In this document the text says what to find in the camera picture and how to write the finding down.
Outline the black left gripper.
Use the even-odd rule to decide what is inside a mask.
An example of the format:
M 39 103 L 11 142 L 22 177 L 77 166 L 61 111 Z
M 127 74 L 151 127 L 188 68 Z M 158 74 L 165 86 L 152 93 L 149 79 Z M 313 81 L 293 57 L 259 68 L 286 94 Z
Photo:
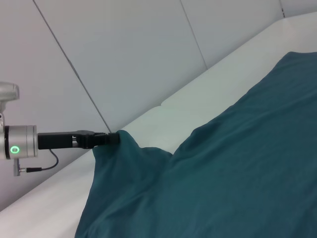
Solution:
M 51 132 L 38 133 L 38 149 L 65 149 L 65 148 L 83 148 L 87 149 L 86 140 L 95 135 L 95 146 L 104 146 L 120 143 L 119 133 L 94 133 L 93 131 L 78 130 L 71 132 Z

